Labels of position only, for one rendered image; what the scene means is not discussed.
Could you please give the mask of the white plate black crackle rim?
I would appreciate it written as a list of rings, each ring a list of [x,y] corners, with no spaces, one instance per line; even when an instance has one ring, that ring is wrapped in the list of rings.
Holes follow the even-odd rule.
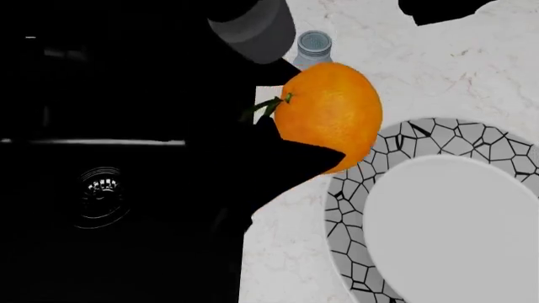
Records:
[[[454,118],[378,133],[325,231],[354,303],[539,303],[539,143]]]

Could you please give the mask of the glass salt shaker metal cap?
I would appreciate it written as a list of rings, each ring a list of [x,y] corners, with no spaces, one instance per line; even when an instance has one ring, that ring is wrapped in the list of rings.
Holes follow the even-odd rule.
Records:
[[[332,40],[322,31],[309,30],[297,39],[297,55],[293,65],[303,71],[321,62],[332,62]]]

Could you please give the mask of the black kitchen sink basin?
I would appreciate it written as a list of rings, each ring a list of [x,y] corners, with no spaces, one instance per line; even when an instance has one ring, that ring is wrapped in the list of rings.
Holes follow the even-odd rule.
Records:
[[[243,235],[190,234],[184,85],[199,0],[2,0],[0,303],[239,303]],[[77,178],[131,210],[72,225]]]

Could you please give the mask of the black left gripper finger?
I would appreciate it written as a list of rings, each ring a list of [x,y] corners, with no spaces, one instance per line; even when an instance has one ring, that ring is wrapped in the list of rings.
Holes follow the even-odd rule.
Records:
[[[284,58],[268,64],[253,63],[253,84],[256,86],[282,86],[302,72]]]
[[[262,157],[264,183],[270,189],[293,189],[326,173],[345,158],[331,148],[281,138],[272,118],[262,116],[255,125],[260,138],[256,155]]]

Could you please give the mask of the round metal sink drain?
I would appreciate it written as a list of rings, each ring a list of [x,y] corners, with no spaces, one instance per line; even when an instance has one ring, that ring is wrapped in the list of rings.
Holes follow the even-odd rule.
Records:
[[[77,178],[71,218],[76,228],[110,226],[130,210],[130,202],[125,200],[123,176],[118,168],[96,167]]]

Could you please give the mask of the orange fruit with green stem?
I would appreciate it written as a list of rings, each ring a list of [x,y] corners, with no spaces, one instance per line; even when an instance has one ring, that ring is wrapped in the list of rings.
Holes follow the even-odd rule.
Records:
[[[281,95],[245,114],[272,115],[281,138],[345,154],[328,170],[352,168],[368,156],[382,126],[382,102],[370,81],[353,67],[321,62],[299,72]]]

